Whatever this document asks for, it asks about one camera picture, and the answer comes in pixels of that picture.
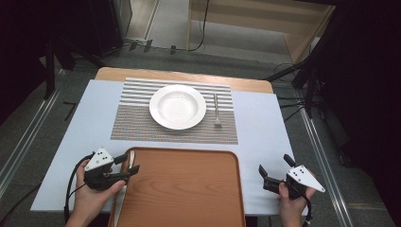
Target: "wooden tray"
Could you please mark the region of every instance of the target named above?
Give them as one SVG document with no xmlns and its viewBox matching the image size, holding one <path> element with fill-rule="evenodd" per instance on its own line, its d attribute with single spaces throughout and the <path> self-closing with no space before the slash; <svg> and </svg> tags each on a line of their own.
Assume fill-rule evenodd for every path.
<svg viewBox="0 0 401 227">
<path fill-rule="evenodd" d="M 118 227 L 245 227 L 238 160 L 232 152 L 131 148 L 129 155 L 131 150 L 134 164 L 141 167 L 128 182 Z"/>
</svg>

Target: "fork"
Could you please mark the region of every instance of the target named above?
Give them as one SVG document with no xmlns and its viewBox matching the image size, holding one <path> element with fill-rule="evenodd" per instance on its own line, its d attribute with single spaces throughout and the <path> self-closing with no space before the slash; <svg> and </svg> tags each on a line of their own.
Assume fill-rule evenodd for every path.
<svg viewBox="0 0 401 227">
<path fill-rule="evenodd" d="M 215 110 L 216 110 L 215 128 L 221 128 L 221 122 L 218 119 L 218 94 L 215 94 Z"/>
</svg>

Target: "white tabletop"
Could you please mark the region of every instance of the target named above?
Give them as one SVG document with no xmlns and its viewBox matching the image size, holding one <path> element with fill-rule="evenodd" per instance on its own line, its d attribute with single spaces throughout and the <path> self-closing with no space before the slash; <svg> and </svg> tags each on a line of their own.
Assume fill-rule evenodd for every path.
<svg viewBox="0 0 401 227">
<path fill-rule="evenodd" d="M 111 140 L 123 84 L 103 80 L 89 82 L 32 204 L 32 211 L 61 212 L 74 166 L 98 148 L 103 147 L 116 157 L 128 148 L 149 147 L 230 150 L 239 160 L 245 214 L 278 214 L 278 196 L 263 189 L 263 179 L 258 173 L 262 165 L 270 177 L 285 179 L 289 166 L 283 156 L 293 157 L 276 95 L 232 91 L 238 145 Z M 113 172 L 118 172 L 119 168 L 114 166 Z M 73 202 L 74 196 L 70 199 L 71 208 Z M 103 211 L 110 212 L 111 207 L 112 200 L 109 200 Z"/>
</svg>

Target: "plate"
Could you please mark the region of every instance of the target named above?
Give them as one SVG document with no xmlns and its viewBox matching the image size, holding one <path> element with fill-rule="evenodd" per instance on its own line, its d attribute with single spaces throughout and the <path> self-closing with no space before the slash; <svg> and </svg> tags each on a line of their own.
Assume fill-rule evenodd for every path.
<svg viewBox="0 0 401 227">
<path fill-rule="evenodd" d="M 172 130 L 186 130 L 201 122 L 206 113 L 206 101 L 192 87 L 168 85 L 152 96 L 149 110 L 160 125 Z"/>
</svg>

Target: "placemat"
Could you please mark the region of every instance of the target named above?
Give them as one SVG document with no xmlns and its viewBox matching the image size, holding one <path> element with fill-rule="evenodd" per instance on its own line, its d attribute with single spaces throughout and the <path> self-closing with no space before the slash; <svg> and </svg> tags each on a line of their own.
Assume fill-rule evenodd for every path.
<svg viewBox="0 0 401 227">
<path fill-rule="evenodd" d="M 159 125 L 150 115 L 149 102 L 159 89 L 172 84 L 191 86 L 206 101 L 206 114 L 193 128 L 181 131 Z M 218 113 L 222 128 L 215 128 L 214 94 L 218 94 Z M 130 79 L 124 83 L 115 117 L 112 140 L 238 144 L 231 89 L 227 84 L 198 83 L 160 79 Z"/>
<path fill-rule="evenodd" d="M 131 148 L 127 154 L 131 150 L 133 165 L 141 167 L 128 181 L 116 227 L 245 227 L 238 160 L 232 152 Z M 128 171 L 128 165 L 121 171 Z M 115 227 L 114 209 L 109 227 Z"/>
</svg>

